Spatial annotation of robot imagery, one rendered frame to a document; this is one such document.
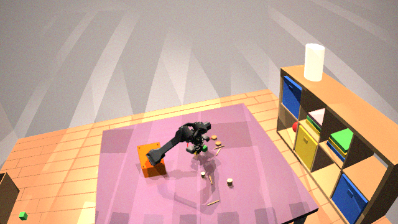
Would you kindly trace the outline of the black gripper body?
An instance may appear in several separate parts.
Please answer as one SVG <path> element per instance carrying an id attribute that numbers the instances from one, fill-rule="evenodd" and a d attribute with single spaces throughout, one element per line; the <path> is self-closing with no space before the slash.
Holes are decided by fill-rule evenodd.
<path id="1" fill-rule="evenodd" d="M 199 145 L 202 145 L 205 141 L 208 142 L 210 138 L 208 136 L 202 135 L 200 138 L 193 138 L 193 145 L 189 145 L 186 147 L 186 151 L 190 154 L 194 154 L 196 150 L 199 148 Z"/>

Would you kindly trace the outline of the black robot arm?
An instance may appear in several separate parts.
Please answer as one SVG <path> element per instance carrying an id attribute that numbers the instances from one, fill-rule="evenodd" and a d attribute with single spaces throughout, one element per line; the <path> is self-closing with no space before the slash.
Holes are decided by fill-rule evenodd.
<path id="1" fill-rule="evenodd" d="M 192 126 L 193 129 L 189 130 L 188 126 Z M 148 151 L 146 157 L 148 158 L 150 164 L 155 166 L 166 156 L 165 153 L 175 147 L 179 142 L 185 141 L 191 142 L 193 144 L 193 138 L 200 138 L 201 135 L 207 133 L 207 131 L 210 129 L 211 123 L 207 121 L 204 123 L 200 121 L 195 123 L 186 123 L 179 127 L 179 130 L 175 132 L 175 137 L 173 137 L 162 147 Z"/>

